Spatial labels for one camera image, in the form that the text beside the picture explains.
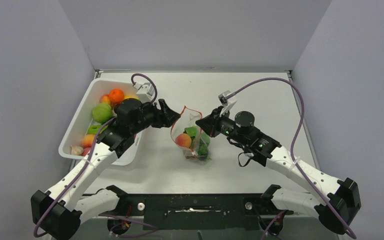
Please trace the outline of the white green napa cabbage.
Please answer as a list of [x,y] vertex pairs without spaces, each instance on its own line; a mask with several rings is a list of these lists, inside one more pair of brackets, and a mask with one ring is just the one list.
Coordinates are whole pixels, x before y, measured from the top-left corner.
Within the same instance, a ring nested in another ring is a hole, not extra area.
[[210,137],[197,126],[186,127],[183,131],[192,139],[189,150],[184,150],[183,155],[186,159],[193,161],[207,162],[210,157]]

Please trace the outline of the clear red-zipper bag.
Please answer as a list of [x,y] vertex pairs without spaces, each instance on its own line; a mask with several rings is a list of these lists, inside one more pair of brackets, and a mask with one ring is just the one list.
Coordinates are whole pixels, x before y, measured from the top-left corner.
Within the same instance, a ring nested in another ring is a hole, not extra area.
[[207,162],[211,159],[210,137],[196,124],[202,117],[201,112],[184,106],[180,118],[171,127],[171,139],[187,160]]

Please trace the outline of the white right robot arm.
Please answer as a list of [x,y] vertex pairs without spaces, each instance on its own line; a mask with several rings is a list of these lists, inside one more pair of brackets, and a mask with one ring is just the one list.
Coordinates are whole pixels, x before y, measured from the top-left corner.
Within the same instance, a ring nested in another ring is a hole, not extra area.
[[350,225],[361,209],[361,198],[354,180],[330,176],[294,156],[277,140],[255,127],[252,113],[241,111],[230,119],[223,109],[222,106],[214,109],[210,115],[197,120],[196,125],[211,138],[220,134],[226,136],[232,145],[250,154],[251,160],[284,175],[306,190],[297,192],[271,185],[261,199],[261,207],[266,213],[277,210],[303,213],[318,219],[333,233],[356,239]]

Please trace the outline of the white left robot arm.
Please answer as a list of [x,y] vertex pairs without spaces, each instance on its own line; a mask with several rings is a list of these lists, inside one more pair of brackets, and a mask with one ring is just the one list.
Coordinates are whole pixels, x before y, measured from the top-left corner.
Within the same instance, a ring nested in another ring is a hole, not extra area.
[[88,154],[55,185],[46,191],[37,190],[32,195],[34,237],[49,234],[56,240],[69,240],[84,222],[116,210],[126,195],[116,186],[109,186],[88,197],[83,197],[83,194],[135,143],[138,133],[149,127],[170,128],[181,117],[162,98],[157,103],[127,99],[114,111],[116,115],[105,122],[93,137]]

